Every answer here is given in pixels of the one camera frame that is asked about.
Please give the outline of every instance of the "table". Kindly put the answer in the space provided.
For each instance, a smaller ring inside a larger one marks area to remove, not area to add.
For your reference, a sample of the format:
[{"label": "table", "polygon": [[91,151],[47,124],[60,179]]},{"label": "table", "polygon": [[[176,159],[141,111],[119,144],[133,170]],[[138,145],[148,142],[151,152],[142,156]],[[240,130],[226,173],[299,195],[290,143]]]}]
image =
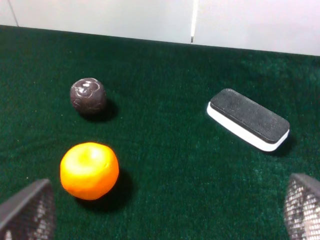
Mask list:
[{"label": "table", "polygon": [[[107,114],[72,108],[84,77],[104,84]],[[0,202],[50,179],[58,240],[288,239],[290,174],[320,180],[319,57],[2,26],[0,80]],[[224,88],[290,122],[276,152],[208,116]],[[120,175],[88,204],[63,190],[59,169],[90,141],[115,151]]]}]

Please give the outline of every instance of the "ball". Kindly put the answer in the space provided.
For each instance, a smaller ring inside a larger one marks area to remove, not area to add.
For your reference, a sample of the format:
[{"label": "ball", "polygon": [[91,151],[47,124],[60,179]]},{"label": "ball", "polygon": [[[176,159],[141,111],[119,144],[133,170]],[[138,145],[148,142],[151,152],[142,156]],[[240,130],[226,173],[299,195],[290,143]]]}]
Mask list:
[{"label": "ball", "polygon": [[98,114],[107,105],[103,84],[95,78],[86,77],[76,81],[70,89],[73,108],[82,115]]}]

